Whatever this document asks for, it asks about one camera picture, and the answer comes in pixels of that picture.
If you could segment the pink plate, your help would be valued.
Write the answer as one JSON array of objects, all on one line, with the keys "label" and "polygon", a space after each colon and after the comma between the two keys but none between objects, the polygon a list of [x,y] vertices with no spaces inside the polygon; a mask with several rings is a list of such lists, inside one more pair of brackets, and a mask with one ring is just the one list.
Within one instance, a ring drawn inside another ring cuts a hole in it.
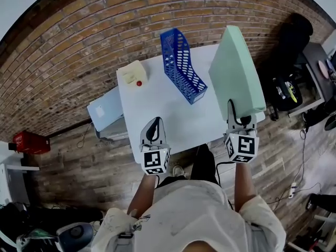
[{"label": "pink plate", "polygon": [[318,61],[318,67],[320,69],[321,74],[323,75],[324,78],[329,79],[329,73],[328,69],[326,68],[324,62],[321,60]]}]

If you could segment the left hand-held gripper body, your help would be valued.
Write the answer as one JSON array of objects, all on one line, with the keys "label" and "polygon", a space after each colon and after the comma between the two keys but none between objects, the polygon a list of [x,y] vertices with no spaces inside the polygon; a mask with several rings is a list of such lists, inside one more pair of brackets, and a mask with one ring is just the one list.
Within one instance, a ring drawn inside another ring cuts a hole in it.
[{"label": "left hand-held gripper body", "polygon": [[146,175],[160,175],[167,171],[170,159],[168,144],[142,143],[140,145],[140,165]]}]

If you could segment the yellow-green item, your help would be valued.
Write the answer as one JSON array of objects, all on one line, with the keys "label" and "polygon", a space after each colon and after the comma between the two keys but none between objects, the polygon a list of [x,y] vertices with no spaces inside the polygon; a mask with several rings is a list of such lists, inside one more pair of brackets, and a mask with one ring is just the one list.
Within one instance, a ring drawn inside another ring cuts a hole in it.
[{"label": "yellow-green item", "polygon": [[296,98],[296,96],[295,96],[295,92],[296,92],[296,91],[295,91],[294,86],[293,86],[290,82],[288,82],[288,81],[286,81],[285,84],[286,84],[286,87],[287,87],[287,90],[288,90],[288,92],[289,92],[289,94],[290,94],[291,99],[292,99],[295,103],[297,103],[298,101],[297,101],[297,98]]}]

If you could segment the white power strip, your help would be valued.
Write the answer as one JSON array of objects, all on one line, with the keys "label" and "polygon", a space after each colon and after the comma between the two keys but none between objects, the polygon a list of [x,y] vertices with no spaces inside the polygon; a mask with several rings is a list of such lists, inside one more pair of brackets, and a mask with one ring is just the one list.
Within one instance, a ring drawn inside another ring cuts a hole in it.
[{"label": "white power strip", "polygon": [[289,193],[288,193],[289,199],[293,198],[294,194],[296,193],[297,187],[298,186],[296,182],[291,183],[290,188],[289,188]]}]

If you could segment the person's white shirt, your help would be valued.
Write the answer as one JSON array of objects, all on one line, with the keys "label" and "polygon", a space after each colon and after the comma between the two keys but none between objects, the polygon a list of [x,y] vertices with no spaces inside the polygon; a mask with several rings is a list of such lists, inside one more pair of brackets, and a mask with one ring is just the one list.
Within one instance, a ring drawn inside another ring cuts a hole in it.
[{"label": "person's white shirt", "polygon": [[282,252],[286,233],[260,196],[236,212],[218,185],[182,180],[158,188],[138,219],[109,209],[91,252],[182,252],[195,241],[217,252]]}]

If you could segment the person's right forearm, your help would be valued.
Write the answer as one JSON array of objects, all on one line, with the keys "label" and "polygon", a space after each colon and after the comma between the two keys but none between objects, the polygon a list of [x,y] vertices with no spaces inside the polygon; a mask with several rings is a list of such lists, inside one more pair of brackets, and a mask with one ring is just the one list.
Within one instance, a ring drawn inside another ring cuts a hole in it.
[{"label": "person's right forearm", "polygon": [[239,212],[242,206],[257,195],[253,184],[250,165],[237,163],[235,168],[234,204]]}]

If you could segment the dark grey desk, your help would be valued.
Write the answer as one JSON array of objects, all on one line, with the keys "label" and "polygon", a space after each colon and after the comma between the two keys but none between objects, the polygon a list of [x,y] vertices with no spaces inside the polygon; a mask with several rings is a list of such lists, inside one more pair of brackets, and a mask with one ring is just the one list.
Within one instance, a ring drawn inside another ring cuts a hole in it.
[{"label": "dark grey desk", "polygon": [[288,117],[290,118],[327,102],[336,92],[335,84],[330,79],[325,78],[319,68],[318,63],[324,62],[326,64],[328,58],[322,46],[319,43],[309,42],[304,48],[302,56],[306,60],[305,66],[316,87],[318,98],[309,104],[303,103],[301,106],[289,111]]}]

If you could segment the white table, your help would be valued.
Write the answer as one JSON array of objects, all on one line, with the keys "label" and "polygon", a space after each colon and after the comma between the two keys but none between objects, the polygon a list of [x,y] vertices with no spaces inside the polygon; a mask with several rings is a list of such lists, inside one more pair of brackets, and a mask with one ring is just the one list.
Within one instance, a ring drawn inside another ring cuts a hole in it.
[{"label": "white table", "polygon": [[207,85],[199,101],[190,104],[164,72],[163,57],[141,61],[148,75],[142,86],[126,83],[122,70],[117,80],[125,123],[135,161],[140,164],[140,134],[154,118],[163,120],[166,142],[171,153],[179,153],[223,137],[227,122],[223,119],[209,76],[211,62],[218,49],[208,45],[191,49],[192,66]]}]

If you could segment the black office chair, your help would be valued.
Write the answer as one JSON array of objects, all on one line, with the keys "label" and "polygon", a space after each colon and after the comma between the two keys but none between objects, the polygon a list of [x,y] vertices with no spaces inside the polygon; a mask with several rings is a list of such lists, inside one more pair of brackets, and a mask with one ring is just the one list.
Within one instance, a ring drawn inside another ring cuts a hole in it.
[{"label": "black office chair", "polygon": [[[302,104],[302,95],[296,82],[297,72],[302,69],[296,67],[296,64],[312,34],[310,21],[297,13],[291,14],[280,27],[278,43],[262,67],[263,89],[273,108],[270,115],[272,121],[279,119],[279,111],[290,111]],[[286,81],[294,86],[297,103],[291,99]]]}]

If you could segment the dark grey padded seat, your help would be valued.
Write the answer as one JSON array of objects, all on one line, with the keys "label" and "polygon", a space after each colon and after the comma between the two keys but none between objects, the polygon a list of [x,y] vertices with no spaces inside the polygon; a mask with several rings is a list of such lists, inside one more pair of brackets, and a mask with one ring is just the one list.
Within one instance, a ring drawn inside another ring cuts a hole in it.
[{"label": "dark grey padded seat", "polygon": [[93,239],[93,227],[89,223],[72,223],[56,231],[61,252],[78,252]]}]

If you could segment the mint green folder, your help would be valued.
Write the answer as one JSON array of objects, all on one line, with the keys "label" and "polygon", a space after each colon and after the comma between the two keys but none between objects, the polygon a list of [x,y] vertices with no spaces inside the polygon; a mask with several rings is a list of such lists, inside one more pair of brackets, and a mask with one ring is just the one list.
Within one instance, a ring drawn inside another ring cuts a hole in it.
[{"label": "mint green folder", "polygon": [[232,100],[237,118],[256,115],[265,119],[266,103],[251,54],[237,26],[227,26],[209,68],[223,120]]}]

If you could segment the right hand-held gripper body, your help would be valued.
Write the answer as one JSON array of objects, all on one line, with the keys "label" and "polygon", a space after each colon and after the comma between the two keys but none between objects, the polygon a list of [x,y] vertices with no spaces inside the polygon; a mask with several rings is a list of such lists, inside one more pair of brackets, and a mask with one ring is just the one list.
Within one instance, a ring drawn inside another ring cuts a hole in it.
[{"label": "right hand-held gripper body", "polygon": [[224,143],[230,162],[250,163],[257,156],[259,137],[256,136],[256,132],[229,133],[224,134]]}]

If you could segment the cream desk organizer box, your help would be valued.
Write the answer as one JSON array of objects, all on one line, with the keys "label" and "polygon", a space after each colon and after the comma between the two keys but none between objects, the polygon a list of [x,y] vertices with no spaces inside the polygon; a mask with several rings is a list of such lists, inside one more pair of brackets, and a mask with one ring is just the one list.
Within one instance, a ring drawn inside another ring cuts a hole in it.
[{"label": "cream desk organizer box", "polygon": [[142,86],[148,82],[148,74],[139,60],[136,60],[117,70],[117,75],[121,77],[122,81],[128,86],[135,86],[137,81],[142,82]]}]

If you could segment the blue mesh file holder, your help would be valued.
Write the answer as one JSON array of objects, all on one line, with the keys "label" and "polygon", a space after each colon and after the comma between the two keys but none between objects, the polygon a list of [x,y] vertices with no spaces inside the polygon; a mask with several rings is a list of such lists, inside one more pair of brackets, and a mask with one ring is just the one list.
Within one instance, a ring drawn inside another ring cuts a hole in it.
[{"label": "blue mesh file holder", "polygon": [[189,104],[204,96],[207,85],[194,71],[191,51],[183,33],[177,28],[160,35],[164,72]]}]

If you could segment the person's black shorts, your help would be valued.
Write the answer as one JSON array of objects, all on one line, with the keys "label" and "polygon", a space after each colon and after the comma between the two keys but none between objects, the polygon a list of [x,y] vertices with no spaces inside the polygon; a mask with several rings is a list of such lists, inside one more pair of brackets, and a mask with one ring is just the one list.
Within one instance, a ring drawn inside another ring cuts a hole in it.
[{"label": "person's black shorts", "polygon": [[207,144],[200,145],[193,163],[190,179],[208,181],[218,185],[215,174],[216,164],[213,153],[209,150]]}]

